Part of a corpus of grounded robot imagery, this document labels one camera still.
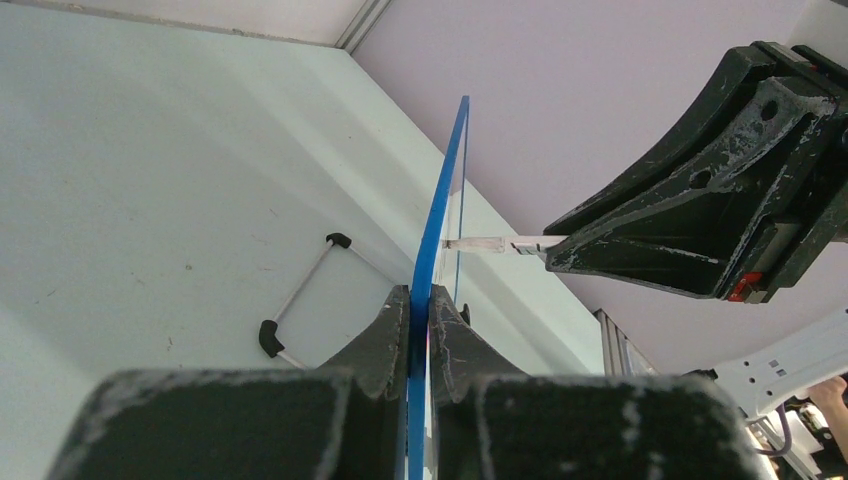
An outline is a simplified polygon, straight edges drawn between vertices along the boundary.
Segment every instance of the cable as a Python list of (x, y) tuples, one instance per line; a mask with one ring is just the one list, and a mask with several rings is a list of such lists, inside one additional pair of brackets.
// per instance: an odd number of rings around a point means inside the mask
[(777, 450), (754, 449), (754, 452), (767, 457), (782, 457), (792, 450), (792, 430), (789, 429), (789, 420), (786, 418), (786, 407), (781, 403), (776, 411), (777, 416), (780, 417), (780, 426), (783, 428), (783, 446)]

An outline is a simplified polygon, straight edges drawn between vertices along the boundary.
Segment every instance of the screw hole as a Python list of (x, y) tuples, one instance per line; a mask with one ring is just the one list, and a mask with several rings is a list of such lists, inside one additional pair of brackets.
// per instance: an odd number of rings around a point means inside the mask
[(777, 115), (777, 102), (770, 100), (760, 111), (760, 118), (763, 120), (771, 120)]
[(701, 170), (689, 180), (689, 186), (697, 189), (707, 188), (712, 178), (713, 174), (709, 170)]

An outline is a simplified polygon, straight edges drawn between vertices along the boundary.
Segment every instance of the human hand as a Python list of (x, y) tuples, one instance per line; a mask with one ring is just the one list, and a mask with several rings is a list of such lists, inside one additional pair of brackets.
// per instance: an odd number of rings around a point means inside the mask
[(845, 387), (846, 383), (842, 377), (833, 377), (818, 385), (813, 385), (807, 392), (810, 395), (810, 400), (817, 407), (824, 409), (834, 405), (844, 405), (842, 393), (845, 391)]

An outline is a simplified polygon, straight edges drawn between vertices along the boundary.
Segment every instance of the blue frame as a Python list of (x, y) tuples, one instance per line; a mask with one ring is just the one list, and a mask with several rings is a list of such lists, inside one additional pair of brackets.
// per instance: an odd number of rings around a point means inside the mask
[(427, 320), (430, 309), (430, 292), (433, 287), (433, 274), (436, 268), (436, 257), (441, 248), (442, 225), (450, 196), (451, 180), (456, 168), (456, 157), (459, 152), (459, 140), (462, 129), (467, 125), (470, 98), (462, 97), (456, 121), (453, 124), (445, 161), (433, 194), (430, 214), (421, 236), (421, 246), (415, 260), (415, 270), (412, 274), (410, 289), (410, 325), (409, 325), (409, 382), (407, 390), (408, 402), (408, 451), (409, 451), (409, 480), (424, 478), (424, 407), (426, 403), (425, 386), (427, 373)]

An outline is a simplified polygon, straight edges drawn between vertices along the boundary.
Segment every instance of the purple cable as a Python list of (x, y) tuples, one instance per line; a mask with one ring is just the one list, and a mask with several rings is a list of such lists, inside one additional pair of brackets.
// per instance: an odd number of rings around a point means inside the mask
[(767, 457), (782, 457), (792, 450), (792, 431), (789, 429), (789, 420), (786, 418), (786, 408), (781, 403), (776, 411), (777, 416), (780, 417), (780, 426), (783, 428), (783, 446), (777, 450), (754, 449), (754, 452)]

